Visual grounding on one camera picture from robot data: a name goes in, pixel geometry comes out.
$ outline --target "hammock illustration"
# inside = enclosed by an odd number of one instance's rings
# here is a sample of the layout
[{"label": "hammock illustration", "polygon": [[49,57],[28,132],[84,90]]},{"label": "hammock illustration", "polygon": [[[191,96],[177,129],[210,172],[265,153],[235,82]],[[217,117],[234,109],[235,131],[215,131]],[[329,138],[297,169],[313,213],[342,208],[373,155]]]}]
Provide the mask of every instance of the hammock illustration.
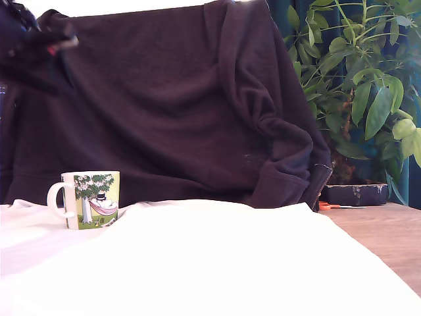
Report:
[{"label": "hammock illustration", "polygon": [[102,216],[109,216],[114,214],[117,209],[118,209],[118,204],[117,203],[113,203],[110,206],[107,207],[101,207],[98,204],[89,201],[89,204],[91,205],[91,207],[95,210],[95,212],[97,212],[98,214],[102,215]]}]

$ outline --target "scissors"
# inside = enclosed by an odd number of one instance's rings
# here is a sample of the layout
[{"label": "scissors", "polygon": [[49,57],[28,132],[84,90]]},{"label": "scissors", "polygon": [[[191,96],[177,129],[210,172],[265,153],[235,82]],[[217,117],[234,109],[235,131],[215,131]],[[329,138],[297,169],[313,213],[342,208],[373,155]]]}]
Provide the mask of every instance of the scissors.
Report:
[{"label": "scissors", "polygon": [[329,204],[328,202],[318,202],[318,208],[321,211],[328,211],[330,209],[365,209],[364,206],[343,206],[343,205],[335,205]]}]

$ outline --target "white wall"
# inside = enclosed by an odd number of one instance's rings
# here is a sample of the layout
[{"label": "white wall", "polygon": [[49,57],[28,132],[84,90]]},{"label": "white wall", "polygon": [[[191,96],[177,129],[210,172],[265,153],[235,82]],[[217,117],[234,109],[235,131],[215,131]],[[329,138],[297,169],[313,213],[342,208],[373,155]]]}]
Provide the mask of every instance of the white wall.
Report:
[{"label": "white wall", "polygon": [[49,9],[68,16],[87,16],[202,5],[212,0],[16,0],[39,17]]}]

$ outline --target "tree illustration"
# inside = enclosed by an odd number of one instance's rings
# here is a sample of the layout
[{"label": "tree illustration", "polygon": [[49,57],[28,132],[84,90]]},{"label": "tree illustration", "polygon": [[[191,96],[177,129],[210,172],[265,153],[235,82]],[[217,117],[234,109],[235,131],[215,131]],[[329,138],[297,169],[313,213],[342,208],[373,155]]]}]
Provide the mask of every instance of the tree illustration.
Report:
[{"label": "tree illustration", "polygon": [[100,191],[108,192],[114,178],[111,174],[96,174],[94,176],[74,176],[76,199],[82,199],[83,223],[92,223],[91,205],[89,201]]}]

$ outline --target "printed illustration on mug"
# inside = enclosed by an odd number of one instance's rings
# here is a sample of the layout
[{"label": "printed illustration on mug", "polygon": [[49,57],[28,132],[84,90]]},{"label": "printed illustration on mug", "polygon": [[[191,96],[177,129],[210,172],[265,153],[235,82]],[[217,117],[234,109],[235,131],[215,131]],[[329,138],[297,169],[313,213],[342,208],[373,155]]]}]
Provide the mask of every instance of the printed illustration on mug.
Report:
[{"label": "printed illustration on mug", "polygon": [[111,174],[74,176],[79,229],[109,226],[118,218],[118,186]]}]

